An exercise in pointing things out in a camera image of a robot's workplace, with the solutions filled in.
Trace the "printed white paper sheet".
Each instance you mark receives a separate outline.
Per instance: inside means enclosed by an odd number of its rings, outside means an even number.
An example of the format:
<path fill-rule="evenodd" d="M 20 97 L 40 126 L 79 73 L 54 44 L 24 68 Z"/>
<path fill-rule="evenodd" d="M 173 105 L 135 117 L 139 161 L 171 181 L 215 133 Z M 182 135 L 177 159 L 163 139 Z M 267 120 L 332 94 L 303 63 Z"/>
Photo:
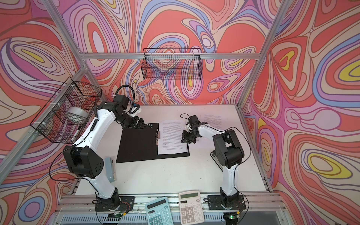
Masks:
<path fill-rule="evenodd" d="M 159 123 L 158 155 L 187 153 L 187 145 L 181 142 L 184 130 L 183 120 L 161 121 Z"/>

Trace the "blue folder with black inside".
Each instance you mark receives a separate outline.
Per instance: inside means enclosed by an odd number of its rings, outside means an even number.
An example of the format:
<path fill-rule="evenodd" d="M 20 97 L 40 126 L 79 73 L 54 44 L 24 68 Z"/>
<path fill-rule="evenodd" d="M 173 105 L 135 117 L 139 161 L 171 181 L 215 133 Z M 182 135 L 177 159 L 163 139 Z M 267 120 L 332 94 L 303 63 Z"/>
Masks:
<path fill-rule="evenodd" d="M 119 164 L 190 156 L 188 145 L 186 145 L 186 151 L 184 153 L 159 155 L 156 143 L 158 128 L 158 123 L 149 123 L 145 124 L 144 129 L 123 129 L 116 163 Z"/>

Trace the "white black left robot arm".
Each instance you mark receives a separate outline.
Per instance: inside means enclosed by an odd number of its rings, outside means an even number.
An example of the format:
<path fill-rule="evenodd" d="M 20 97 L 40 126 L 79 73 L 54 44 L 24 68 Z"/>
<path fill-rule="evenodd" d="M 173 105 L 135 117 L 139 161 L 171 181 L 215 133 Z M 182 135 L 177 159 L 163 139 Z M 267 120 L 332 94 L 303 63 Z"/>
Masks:
<path fill-rule="evenodd" d="M 129 112 L 126 112 L 127 106 L 120 102 L 102 102 L 95 106 L 95 117 L 84 134 L 63 151 L 69 171 L 94 188 L 95 203 L 107 211 L 117 211 L 122 201 L 118 189 L 107 178 L 103 158 L 97 154 L 100 141 L 113 122 L 122 128 L 145 128 L 143 119 L 137 116 L 140 105 L 134 104 Z"/>

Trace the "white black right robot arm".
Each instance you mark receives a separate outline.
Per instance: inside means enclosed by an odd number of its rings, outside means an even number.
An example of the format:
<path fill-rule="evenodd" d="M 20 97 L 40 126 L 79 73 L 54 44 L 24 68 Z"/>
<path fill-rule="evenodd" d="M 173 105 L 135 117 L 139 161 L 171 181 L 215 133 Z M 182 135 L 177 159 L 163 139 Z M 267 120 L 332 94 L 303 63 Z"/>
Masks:
<path fill-rule="evenodd" d="M 235 127 L 219 130 L 207 125 L 206 122 L 188 122 L 181 140 L 186 144 L 196 143 L 197 138 L 208 138 L 213 141 L 215 149 L 212 153 L 222 166 L 223 174 L 218 203 L 226 209 L 238 203 L 241 197 L 237 185 L 237 172 L 245 152 L 234 129 Z"/>

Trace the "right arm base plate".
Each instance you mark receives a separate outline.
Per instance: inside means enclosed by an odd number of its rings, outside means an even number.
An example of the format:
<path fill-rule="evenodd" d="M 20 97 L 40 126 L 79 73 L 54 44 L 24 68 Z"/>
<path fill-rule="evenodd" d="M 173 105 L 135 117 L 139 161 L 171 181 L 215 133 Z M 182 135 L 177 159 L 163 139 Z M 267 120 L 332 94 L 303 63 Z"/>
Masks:
<path fill-rule="evenodd" d="M 204 201 L 208 204 L 211 211 L 235 210 L 235 212 L 224 213 L 225 220 L 238 219 L 241 217 L 242 212 L 247 209 L 244 196 L 239 193 L 232 196 L 225 196 L 223 194 L 208 195 L 207 198 L 204 198 Z"/>

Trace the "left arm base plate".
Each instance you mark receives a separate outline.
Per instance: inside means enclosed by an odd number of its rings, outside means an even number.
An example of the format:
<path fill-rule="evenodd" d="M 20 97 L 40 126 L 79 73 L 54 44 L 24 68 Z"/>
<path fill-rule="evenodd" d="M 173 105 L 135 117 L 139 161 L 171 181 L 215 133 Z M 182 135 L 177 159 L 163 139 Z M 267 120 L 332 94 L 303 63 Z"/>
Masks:
<path fill-rule="evenodd" d="M 95 215 L 99 221 L 105 218 L 120 218 L 131 212 L 134 207 L 134 196 L 120 196 L 119 199 L 102 199 L 96 197 L 92 203 L 95 206 Z"/>

